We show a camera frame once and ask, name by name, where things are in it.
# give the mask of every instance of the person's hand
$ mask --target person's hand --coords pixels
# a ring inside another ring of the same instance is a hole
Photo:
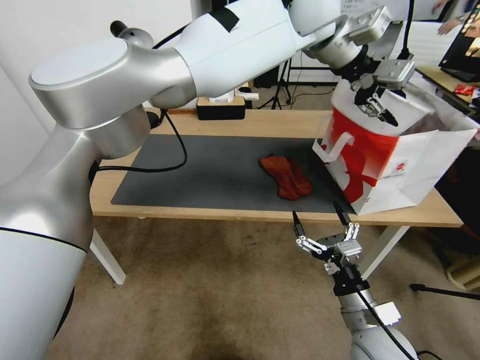
[[[450,0],[438,0],[436,2],[435,5],[433,5],[433,8],[431,9],[431,13],[434,14],[435,12],[437,12],[438,9],[441,9],[443,8],[445,5],[447,5],[447,3],[449,2]]]
[[[457,18],[450,19],[444,22],[440,26],[440,28],[438,28],[438,35],[446,35],[449,32],[451,32],[454,28],[456,28],[458,25],[462,25],[462,22],[459,19]]]

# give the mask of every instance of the monitor screen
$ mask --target monitor screen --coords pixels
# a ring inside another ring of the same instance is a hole
[[[440,66],[480,74],[480,1],[473,7]]]

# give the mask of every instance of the beige carpet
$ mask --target beige carpet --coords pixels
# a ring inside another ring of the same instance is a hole
[[[296,94],[330,89],[299,86]],[[259,92],[255,106],[275,89]],[[331,109],[330,96],[300,96],[293,108]],[[284,104],[283,91],[280,97]],[[88,254],[47,360],[349,358],[350,333],[332,279],[296,246],[291,224],[96,218],[95,227],[125,270],[125,284],[115,285]],[[341,229],[305,228],[314,239]],[[381,231],[362,227],[366,251]],[[398,328],[417,350],[480,359],[480,302],[409,288],[454,290],[427,237],[424,229],[404,236],[371,276],[373,295],[395,301],[403,316]]]

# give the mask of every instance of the computer monitor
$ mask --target computer monitor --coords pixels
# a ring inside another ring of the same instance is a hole
[[[477,1],[439,66],[464,82],[480,81],[480,1]]]

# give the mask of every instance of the red object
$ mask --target red object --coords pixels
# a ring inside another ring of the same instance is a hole
[[[453,92],[458,95],[470,96],[474,93],[474,90],[475,86],[459,84]]]
[[[343,194],[350,203],[360,199],[364,193],[364,182],[374,187],[397,145],[398,137],[378,135],[351,121],[333,108],[333,123],[330,141],[335,144],[339,137],[348,132],[355,138],[353,145],[346,144],[341,156],[347,168],[350,182]]]
[[[278,184],[278,196],[297,200],[312,192],[312,185],[294,158],[269,156],[260,159],[260,165]]]

